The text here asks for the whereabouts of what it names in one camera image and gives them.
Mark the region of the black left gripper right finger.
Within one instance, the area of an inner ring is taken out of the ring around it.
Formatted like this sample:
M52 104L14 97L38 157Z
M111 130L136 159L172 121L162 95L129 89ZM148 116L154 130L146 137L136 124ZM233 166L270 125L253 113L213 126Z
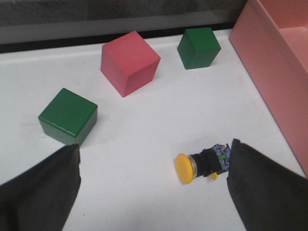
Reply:
M308 229L308 180L237 139L227 185L246 230Z

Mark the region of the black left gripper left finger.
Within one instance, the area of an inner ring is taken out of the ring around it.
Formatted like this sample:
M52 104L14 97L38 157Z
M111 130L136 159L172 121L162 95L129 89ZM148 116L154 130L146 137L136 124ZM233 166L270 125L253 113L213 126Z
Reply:
M79 145L67 145L0 187L2 231L61 231L81 184Z

